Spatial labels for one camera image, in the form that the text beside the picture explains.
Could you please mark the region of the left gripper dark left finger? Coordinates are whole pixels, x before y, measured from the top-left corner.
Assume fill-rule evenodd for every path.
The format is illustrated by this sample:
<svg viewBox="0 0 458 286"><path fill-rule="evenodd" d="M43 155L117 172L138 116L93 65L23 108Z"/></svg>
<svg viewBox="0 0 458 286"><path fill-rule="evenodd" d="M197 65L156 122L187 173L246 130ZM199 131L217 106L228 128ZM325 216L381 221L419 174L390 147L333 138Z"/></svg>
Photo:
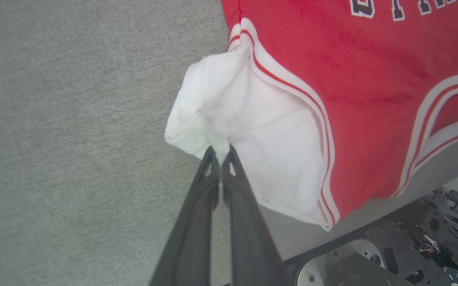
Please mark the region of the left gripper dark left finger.
<svg viewBox="0 0 458 286"><path fill-rule="evenodd" d="M207 148L150 281L151 286L210 284L212 212L219 201L219 163Z"/></svg>

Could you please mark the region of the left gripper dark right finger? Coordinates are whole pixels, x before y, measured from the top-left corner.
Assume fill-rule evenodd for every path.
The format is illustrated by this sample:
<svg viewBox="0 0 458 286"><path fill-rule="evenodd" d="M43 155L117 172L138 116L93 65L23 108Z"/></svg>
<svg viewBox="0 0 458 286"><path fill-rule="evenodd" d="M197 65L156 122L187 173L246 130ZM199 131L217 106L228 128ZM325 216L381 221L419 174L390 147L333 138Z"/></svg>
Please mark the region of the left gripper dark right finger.
<svg viewBox="0 0 458 286"><path fill-rule="evenodd" d="M221 182L230 217L231 285L289 286L287 268L232 145L222 163Z"/></svg>

